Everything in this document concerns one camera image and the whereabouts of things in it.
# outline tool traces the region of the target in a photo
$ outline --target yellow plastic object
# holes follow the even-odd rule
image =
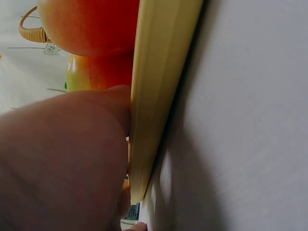
[[[141,0],[131,93],[131,202],[144,197],[202,0]]]

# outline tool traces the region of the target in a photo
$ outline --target finger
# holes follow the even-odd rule
[[[124,218],[130,210],[130,191],[127,179],[124,179],[122,192],[117,204],[117,209],[121,218]]]
[[[121,85],[103,91],[84,91],[76,92],[76,94],[80,94],[81,97],[107,109],[117,118],[123,131],[128,136],[130,86]]]
[[[136,225],[132,226],[130,229],[123,231],[147,231],[147,230],[148,228],[146,224],[144,224],[143,222],[139,222]]]

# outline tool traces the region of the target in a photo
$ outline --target blurred background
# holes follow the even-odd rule
[[[43,100],[65,90],[65,69],[69,54],[60,51],[46,55],[46,44],[20,36],[21,17],[36,0],[0,2],[0,113]],[[25,21],[25,27],[40,27],[37,12]]]

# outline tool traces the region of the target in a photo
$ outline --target wicker basket handle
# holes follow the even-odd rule
[[[22,37],[32,42],[41,42],[41,43],[51,42],[51,40],[46,35],[44,28],[40,27],[40,28],[29,29],[29,28],[24,28],[23,26],[25,19],[37,8],[38,8],[37,6],[33,7],[30,11],[28,11],[28,13],[26,13],[23,16],[23,18],[19,23],[19,33]]]

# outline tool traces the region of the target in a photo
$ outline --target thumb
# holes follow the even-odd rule
[[[148,228],[146,224],[144,224],[143,222],[139,222],[135,224],[134,226],[132,226],[130,229],[123,230],[123,231],[148,231]]]

